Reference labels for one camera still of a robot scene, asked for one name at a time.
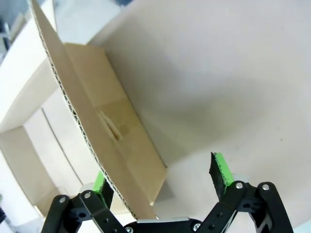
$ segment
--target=brown cardboard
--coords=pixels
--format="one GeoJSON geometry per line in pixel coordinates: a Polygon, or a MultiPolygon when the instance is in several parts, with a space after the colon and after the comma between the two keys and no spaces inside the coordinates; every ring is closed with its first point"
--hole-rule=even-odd
{"type": "Polygon", "coordinates": [[[166,169],[104,50],[64,45],[35,0],[31,7],[54,76],[91,153],[129,211],[155,218],[151,204],[166,169]]]}

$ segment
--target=silver screw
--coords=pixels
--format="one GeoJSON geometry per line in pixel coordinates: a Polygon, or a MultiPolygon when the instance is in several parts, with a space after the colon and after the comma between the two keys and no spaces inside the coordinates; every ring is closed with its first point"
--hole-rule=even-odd
{"type": "Polygon", "coordinates": [[[263,190],[265,190],[265,191],[267,191],[267,190],[269,190],[269,185],[267,185],[267,184],[264,184],[263,186],[262,186],[262,189],[263,190]]]}
{"type": "Polygon", "coordinates": [[[243,188],[243,184],[242,183],[237,183],[236,185],[235,185],[235,187],[237,188],[237,189],[241,189],[241,188],[243,188]]]}
{"type": "Polygon", "coordinates": [[[133,228],[131,228],[131,227],[126,227],[125,229],[126,229],[126,231],[128,233],[133,233],[134,232],[133,228]]]}
{"type": "Polygon", "coordinates": [[[200,223],[195,224],[193,226],[193,230],[196,232],[196,230],[199,229],[200,225],[201,225],[200,223]]]}
{"type": "Polygon", "coordinates": [[[63,203],[64,201],[66,201],[66,198],[65,198],[65,197],[62,197],[62,198],[59,200],[60,203],[63,203]]]}
{"type": "Polygon", "coordinates": [[[89,198],[90,196],[91,196],[90,193],[85,193],[85,195],[84,195],[85,198],[89,198]]]}

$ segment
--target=white wall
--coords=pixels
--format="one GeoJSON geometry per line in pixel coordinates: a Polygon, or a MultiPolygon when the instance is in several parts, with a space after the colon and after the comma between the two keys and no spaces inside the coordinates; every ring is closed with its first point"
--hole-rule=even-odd
{"type": "Polygon", "coordinates": [[[46,215],[52,199],[59,193],[25,129],[20,126],[0,134],[0,149],[27,199],[46,215]]]}
{"type": "MultiPolygon", "coordinates": [[[[55,27],[52,0],[45,1],[42,5],[42,10],[47,15],[51,25],[55,27]]],[[[20,96],[21,91],[45,59],[46,54],[41,44],[35,22],[31,19],[15,39],[0,66],[0,131],[3,132],[6,130],[7,123],[11,124],[10,118],[7,118],[6,122],[3,122],[3,120],[8,112],[12,113],[13,103],[18,98],[22,98],[20,96]]],[[[32,92],[37,90],[35,85],[32,89],[28,87],[29,89],[32,92]]],[[[32,102],[24,103],[24,106],[27,105],[31,108],[32,102]]],[[[16,113],[12,114],[14,118],[14,124],[12,125],[15,127],[22,125],[25,118],[29,117],[28,113],[29,111],[19,112],[18,115],[16,113]]]]}
{"type": "Polygon", "coordinates": [[[169,167],[159,217],[205,218],[220,151],[252,185],[275,183],[294,227],[311,218],[310,11],[309,1],[138,0],[91,41],[169,167]]]}
{"type": "Polygon", "coordinates": [[[100,169],[86,146],[61,90],[57,89],[42,105],[42,108],[82,184],[95,182],[100,169]]]}
{"type": "Polygon", "coordinates": [[[21,190],[1,151],[0,193],[2,195],[1,207],[14,226],[39,217],[21,190]]]}
{"type": "Polygon", "coordinates": [[[42,110],[37,110],[24,127],[39,159],[60,193],[76,196],[82,183],[54,137],[42,110]]]}
{"type": "Polygon", "coordinates": [[[110,0],[63,0],[55,10],[57,32],[64,42],[86,44],[120,7],[110,0]]]}

